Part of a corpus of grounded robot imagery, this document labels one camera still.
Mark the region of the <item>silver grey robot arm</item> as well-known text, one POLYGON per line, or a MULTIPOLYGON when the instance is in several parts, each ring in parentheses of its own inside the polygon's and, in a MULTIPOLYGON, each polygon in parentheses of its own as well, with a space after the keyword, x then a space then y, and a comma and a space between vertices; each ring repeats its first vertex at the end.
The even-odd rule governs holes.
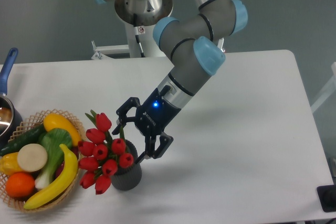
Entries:
POLYGON ((141 28, 153 27, 154 48, 173 64, 172 70, 144 101, 129 98, 117 109, 114 134, 133 122, 145 138, 144 152, 137 158, 160 158, 173 142, 165 127, 197 94, 225 61, 224 39, 248 22, 246 7, 240 0, 196 0, 198 14, 181 22, 171 16, 172 0, 96 0, 114 1, 119 18, 131 26, 130 53, 145 57, 148 47, 140 39, 141 28))

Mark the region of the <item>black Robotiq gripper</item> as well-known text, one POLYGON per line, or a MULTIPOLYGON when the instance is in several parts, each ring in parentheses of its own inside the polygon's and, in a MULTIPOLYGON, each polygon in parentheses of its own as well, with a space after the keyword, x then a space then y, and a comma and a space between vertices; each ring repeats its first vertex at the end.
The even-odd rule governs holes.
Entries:
POLYGON ((163 88, 161 91, 156 88, 142 105, 139 98, 130 97, 116 110, 118 122, 112 131, 113 135, 119 134, 121 128, 124 128, 128 122, 134 122, 135 127, 145 136, 145 149, 136 159, 136 164, 148 158, 161 158, 174 141, 172 136, 163 131, 181 109, 164 100, 164 95, 168 91, 168 88, 163 88), (129 117, 127 113, 132 108, 136 108, 136 113, 135 116, 129 117), (160 135, 160 144, 155 148, 157 135, 160 135))

